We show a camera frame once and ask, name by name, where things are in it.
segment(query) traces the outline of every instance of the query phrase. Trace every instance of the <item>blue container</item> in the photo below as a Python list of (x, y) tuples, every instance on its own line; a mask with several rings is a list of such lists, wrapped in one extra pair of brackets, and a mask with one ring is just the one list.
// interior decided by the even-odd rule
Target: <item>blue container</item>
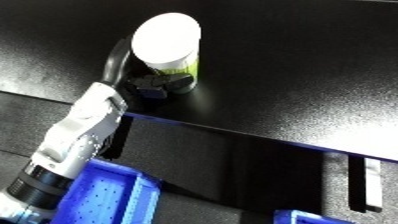
[(149, 224), (160, 181), (135, 169), (91, 160), (59, 205), (52, 224)]
[(323, 217), (298, 210), (278, 210), (275, 212), (274, 224), (353, 224), (329, 217)]

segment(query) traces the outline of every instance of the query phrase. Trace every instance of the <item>black table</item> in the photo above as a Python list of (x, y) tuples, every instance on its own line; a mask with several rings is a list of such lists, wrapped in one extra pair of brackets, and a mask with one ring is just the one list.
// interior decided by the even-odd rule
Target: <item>black table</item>
[(398, 160), (398, 5), (318, 0), (1, 1), (0, 90), (75, 101), (118, 39), (196, 18), (200, 81), (132, 116)]

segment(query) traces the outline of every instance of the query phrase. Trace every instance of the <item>plastic container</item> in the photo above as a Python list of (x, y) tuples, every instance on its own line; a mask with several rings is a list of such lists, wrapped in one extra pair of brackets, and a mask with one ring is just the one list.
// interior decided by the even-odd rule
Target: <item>plastic container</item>
[(149, 224), (160, 180), (135, 169), (92, 160), (59, 205), (52, 224)]
[(274, 215), (274, 224), (353, 224), (329, 217), (323, 217), (298, 210), (278, 210)]

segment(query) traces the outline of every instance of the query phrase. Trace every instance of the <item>green label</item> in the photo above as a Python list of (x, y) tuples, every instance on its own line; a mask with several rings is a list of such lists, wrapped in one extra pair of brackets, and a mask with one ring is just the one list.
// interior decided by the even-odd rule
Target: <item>green label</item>
[(164, 74), (167, 75), (173, 75), (173, 74), (178, 74), (178, 73), (189, 73), (191, 74), (195, 79), (198, 78), (198, 68), (199, 68), (199, 58), (196, 59), (191, 65), (185, 67), (185, 68), (180, 68), (180, 69), (162, 69)]

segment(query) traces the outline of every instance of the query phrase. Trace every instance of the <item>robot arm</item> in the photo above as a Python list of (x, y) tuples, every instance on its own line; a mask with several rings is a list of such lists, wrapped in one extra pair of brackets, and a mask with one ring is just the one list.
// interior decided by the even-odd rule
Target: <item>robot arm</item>
[(112, 87), (93, 83), (54, 124), (16, 180), (0, 193), (0, 218), (45, 223), (73, 180), (118, 127), (127, 105)]

